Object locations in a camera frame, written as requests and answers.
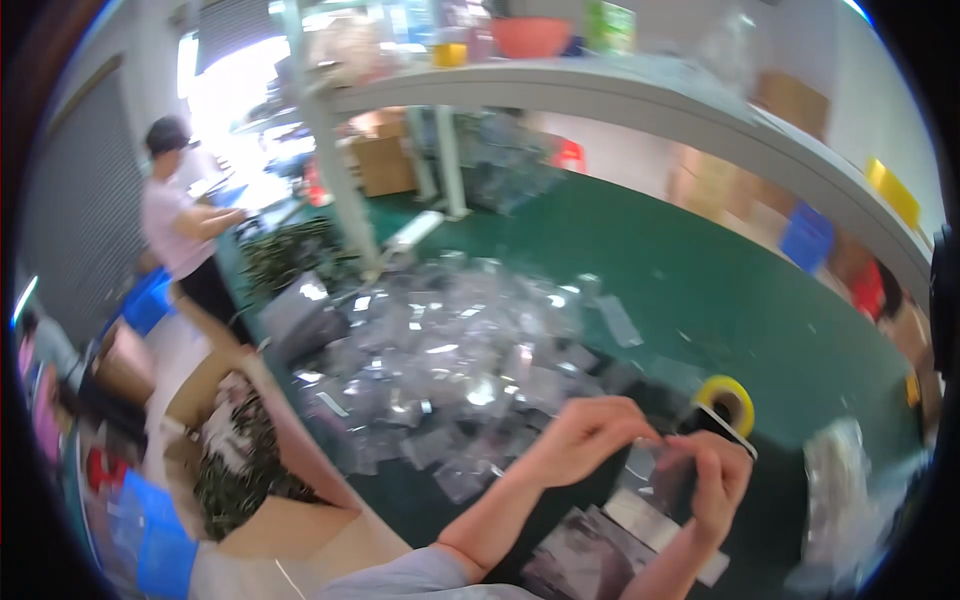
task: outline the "green box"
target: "green box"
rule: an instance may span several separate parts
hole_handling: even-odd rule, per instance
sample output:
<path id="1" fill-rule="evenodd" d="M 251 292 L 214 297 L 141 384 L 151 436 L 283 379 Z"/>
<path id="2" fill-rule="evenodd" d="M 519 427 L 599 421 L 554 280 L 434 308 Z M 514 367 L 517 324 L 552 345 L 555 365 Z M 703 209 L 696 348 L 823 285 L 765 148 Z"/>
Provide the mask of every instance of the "green box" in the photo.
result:
<path id="1" fill-rule="evenodd" d="M 597 54 L 634 51 L 636 12 L 602 0 L 587 0 L 587 48 Z"/>

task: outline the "green work table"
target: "green work table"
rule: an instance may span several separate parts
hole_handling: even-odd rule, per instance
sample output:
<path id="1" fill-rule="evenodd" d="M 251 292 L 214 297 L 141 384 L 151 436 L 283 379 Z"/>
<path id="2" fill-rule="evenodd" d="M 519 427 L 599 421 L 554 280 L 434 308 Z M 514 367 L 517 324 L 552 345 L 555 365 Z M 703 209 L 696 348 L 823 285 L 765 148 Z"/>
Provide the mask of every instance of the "green work table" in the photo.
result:
<path id="1" fill-rule="evenodd" d="M 373 199 L 368 207 L 380 241 L 422 210 L 406 196 Z M 318 211 L 332 214 L 328 208 L 305 212 Z M 917 418 L 905 398 L 910 367 L 872 324 L 797 267 L 676 206 L 569 174 L 509 217 L 478 211 L 441 225 L 418 245 L 418 254 L 423 258 L 447 249 L 494 256 L 515 270 L 560 283 L 581 273 L 597 274 L 604 293 L 620 298 L 644 343 L 621 348 L 596 311 L 588 311 L 585 344 L 633 361 L 681 391 L 690 385 L 688 369 L 664 365 L 730 375 L 750 393 L 756 407 L 750 441 L 759 459 L 722 547 L 730 566 L 713 589 L 698 583 L 690 598 L 780 595 L 783 578 L 800 559 L 805 528 L 802 446 L 832 420 L 858 419 L 874 472 L 921 450 Z M 229 235 L 220 240 L 218 260 L 238 304 L 246 304 L 239 275 L 243 259 Z M 244 319 L 252 335 L 262 339 L 255 310 Z M 299 411 L 289 370 L 269 348 L 265 355 Z M 643 398 L 635 399 L 644 406 Z M 337 442 L 323 424 L 304 423 L 335 457 Z M 548 491 L 491 579 L 516 583 L 529 552 L 572 506 L 603 506 L 624 460 L 621 452 L 584 482 Z M 348 480 L 403 539 L 421 547 L 468 506 L 450 503 L 431 472 L 394 460 L 381 463 L 375 476 Z"/>

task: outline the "blue plastic crate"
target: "blue plastic crate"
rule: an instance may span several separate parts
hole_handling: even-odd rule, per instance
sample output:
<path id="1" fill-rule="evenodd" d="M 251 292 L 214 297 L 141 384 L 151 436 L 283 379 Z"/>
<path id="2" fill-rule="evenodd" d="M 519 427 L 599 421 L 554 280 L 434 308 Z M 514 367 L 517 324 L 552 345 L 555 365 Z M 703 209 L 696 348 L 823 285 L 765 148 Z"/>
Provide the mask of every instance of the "blue plastic crate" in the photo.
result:
<path id="1" fill-rule="evenodd" d="M 780 240 L 780 249 L 798 267 L 813 275 L 827 260 L 833 247 L 833 223 L 810 208 L 809 204 L 797 201 L 790 214 Z"/>
<path id="2" fill-rule="evenodd" d="M 124 320 L 141 336 L 150 330 L 170 312 L 170 303 L 166 292 L 170 287 L 170 276 L 163 269 L 156 269 L 137 283 L 124 300 L 121 314 Z"/>
<path id="3" fill-rule="evenodd" d="M 136 546 L 137 588 L 154 598 L 185 600 L 198 543 L 180 525 L 170 493 L 127 471 L 120 506 L 128 517 L 127 545 Z M 140 526 L 142 535 L 136 531 Z"/>

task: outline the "black cap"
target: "black cap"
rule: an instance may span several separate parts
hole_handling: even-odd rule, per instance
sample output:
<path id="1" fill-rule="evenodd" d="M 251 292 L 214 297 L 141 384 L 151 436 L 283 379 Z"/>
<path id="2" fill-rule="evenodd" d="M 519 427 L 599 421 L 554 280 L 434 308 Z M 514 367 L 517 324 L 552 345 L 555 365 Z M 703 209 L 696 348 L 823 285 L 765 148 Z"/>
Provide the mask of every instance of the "black cap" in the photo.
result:
<path id="1" fill-rule="evenodd" d="M 147 132 L 147 148 L 153 157 L 171 150 L 182 150 L 190 143 L 190 136 L 181 120 L 174 116 L 157 119 Z"/>

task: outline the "orange bowl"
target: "orange bowl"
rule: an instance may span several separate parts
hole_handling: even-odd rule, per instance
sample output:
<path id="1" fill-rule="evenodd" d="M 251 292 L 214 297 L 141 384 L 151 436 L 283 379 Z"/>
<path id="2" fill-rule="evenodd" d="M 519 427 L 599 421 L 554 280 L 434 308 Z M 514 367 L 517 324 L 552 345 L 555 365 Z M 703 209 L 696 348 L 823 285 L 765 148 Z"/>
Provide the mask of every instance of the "orange bowl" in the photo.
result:
<path id="1" fill-rule="evenodd" d="M 508 59 L 556 57 L 570 43 L 570 22 L 545 16 L 494 19 L 493 40 Z"/>

